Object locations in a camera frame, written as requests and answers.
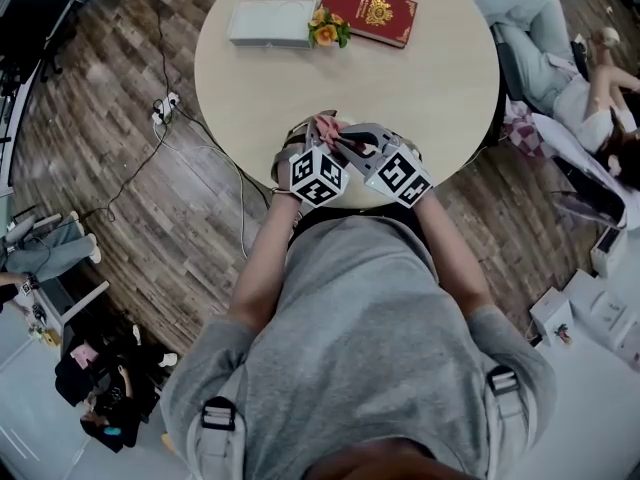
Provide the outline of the white box dark top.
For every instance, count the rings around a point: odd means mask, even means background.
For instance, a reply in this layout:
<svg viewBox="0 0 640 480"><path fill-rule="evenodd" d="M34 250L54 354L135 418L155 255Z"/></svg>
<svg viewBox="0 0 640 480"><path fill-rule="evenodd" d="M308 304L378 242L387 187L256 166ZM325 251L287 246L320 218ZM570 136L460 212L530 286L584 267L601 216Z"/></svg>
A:
<svg viewBox="0 0 640 480"><path fill-rule="evenodd" d="M590 250L593 270L603 278L609 278L619 266L628 244L625 230L608 227Z"/></svg>

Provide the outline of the red book gold print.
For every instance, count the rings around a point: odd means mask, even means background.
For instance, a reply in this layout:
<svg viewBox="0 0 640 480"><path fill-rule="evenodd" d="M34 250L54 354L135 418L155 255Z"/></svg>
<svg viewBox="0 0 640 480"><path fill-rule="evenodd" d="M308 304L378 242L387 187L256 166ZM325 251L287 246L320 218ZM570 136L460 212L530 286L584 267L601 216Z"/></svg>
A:
<svg viewBox="0 0 640 480"><path fill-rule="evenodd" d="M404 49L418 3L413 0L321 0L321 7L339 16L354 35Z"/></svg>

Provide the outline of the orange flowers in pot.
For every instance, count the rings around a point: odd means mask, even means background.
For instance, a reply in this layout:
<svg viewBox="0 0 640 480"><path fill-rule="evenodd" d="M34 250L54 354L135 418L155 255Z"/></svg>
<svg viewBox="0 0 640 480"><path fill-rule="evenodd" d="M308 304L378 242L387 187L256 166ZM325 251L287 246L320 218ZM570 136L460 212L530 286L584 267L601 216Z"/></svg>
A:
<svg viewBox="0 0 640 480"><path fill-rule="evenodd" d="M337 44L345 48L351 38L350 24L326 7L319 7L308 23L308 39L312 47Z"/></svg>

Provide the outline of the person's right forearm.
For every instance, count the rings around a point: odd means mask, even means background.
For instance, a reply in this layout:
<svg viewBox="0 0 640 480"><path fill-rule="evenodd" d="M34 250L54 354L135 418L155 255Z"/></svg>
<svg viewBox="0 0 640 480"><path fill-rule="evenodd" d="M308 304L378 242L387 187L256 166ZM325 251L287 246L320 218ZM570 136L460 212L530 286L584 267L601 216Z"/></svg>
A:
<svg viewBox="0 0 640 480"><path fill-rule="evenodd" d="M431 252L441 287L455 300L463 316L492 305L488 282L466 240L433 190L413 206Z"/></svg>

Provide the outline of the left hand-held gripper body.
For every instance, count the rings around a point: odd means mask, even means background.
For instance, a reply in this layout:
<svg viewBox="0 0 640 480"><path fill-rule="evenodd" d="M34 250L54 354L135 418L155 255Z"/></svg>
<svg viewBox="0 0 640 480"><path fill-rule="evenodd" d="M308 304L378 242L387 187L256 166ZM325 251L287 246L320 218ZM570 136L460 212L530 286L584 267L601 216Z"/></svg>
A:
<svg viewBox="0 0 640 480"><path fill-rule="evenodd" d="M349 183L346 169L317 140L291 143L274 157L271 172L277 189L285 189L311 207L322 207L342 196Z"/></svg>

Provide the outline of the white printed carton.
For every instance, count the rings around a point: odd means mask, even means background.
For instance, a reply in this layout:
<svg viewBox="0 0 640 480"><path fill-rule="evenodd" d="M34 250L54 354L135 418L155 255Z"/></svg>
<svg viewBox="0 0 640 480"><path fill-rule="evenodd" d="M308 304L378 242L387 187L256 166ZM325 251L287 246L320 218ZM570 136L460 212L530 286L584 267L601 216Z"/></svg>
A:
<svg viewBox="0 0 640 480"><path fill-rule="evenodd" d="M571 304L556 288L548 291L530 310L542 342L551 348L567 348L573 343L574 319Z"/></svg>

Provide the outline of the flat white box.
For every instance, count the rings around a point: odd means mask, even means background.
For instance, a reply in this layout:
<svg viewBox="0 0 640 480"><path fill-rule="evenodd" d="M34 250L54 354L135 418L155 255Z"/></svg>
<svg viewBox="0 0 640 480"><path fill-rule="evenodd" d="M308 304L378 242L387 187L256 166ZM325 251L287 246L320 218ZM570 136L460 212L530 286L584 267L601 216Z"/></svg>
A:
<svg viewBox="0 0 640 480"><path fill-rule="evenodd" d="M308 23L315 0L264 0L238 3L228 39L237 47L310 49Z"/></svg>

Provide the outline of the white flat carton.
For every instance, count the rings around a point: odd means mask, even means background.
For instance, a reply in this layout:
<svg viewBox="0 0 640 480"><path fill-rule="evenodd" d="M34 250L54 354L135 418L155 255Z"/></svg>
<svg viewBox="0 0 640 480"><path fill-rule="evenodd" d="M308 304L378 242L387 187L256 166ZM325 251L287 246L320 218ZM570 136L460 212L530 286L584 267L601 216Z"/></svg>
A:
<svg viewBox="0 0 640 480"><path fill-rule="evenodd" d="M576 271L563 293L588 334L612 352L620 349L627 334L640 323L636 311L611 291L605 280L583 270Z"/></svg>

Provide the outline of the pink checked cloth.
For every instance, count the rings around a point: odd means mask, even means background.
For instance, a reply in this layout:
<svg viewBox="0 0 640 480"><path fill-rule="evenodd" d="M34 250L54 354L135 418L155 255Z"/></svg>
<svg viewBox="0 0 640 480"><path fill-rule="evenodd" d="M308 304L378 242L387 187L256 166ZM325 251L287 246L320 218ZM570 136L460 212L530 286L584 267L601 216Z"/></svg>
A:
<svg viewBox="0 0 640 480"><path fill-rule="evenodd" d="M543 141L528 106L508 103L505 107L503 127L508 139L521 153L528 157L552 157L554 150Z"/></svg>

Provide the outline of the person's left forearm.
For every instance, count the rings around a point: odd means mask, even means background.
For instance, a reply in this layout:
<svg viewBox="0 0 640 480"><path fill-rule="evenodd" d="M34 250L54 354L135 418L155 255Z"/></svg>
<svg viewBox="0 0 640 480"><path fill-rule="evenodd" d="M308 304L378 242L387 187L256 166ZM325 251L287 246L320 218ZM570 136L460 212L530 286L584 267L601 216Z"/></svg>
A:
<svg viewBox="0 0 640 480"><path fill-rule="evenodd" d="M284 280L288 243L301 202L276 192L231 298L229 316L258 334L274 315Z"/></svg>

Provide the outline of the person's grey shirt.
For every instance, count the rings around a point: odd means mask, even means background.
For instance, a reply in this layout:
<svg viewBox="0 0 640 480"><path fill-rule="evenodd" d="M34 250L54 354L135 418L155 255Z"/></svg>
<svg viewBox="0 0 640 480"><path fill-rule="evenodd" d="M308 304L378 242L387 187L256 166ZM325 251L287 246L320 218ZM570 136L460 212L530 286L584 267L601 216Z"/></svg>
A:
<svg viewBox="0 0 640 480"><path fill-rule="evenodd" d="M230 376L247 437L245 480L300 480L319 459L404 438L481 479L504 474L548 427L555 374L493 305L466 319L403 224L352 216L292 244L272 320L258 334L213 317L167 381L177 454Z"/></svg>

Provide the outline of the white power strip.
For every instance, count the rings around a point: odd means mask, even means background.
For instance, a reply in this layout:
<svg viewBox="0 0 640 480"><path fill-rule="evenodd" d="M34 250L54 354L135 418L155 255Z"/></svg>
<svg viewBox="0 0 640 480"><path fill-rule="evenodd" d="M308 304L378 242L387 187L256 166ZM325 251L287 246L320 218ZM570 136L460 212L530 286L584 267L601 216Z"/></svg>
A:
<svg viewBox="0 0 640 480"><path fill-rule="evenodd" d="M151 119L155 126L166 125L170 122L173 111L180 103L180 97L170 92L163 100L155 100L152 104Z"/></svg>

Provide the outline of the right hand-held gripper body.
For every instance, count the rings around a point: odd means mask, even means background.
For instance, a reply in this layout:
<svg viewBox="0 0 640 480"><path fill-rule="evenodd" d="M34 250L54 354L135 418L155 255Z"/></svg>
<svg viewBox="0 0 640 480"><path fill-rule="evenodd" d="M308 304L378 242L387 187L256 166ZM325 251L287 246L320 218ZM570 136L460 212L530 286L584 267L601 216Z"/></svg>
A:
<svg viewBox="0 0 640 480"><path fill-rule="evenodd" d="M411 142L394 134L388 144L369 144L374 159L368 172L360 172L364 183L394 202L412 208L433 189L433 181L422 163L422 155Z"/></svg>

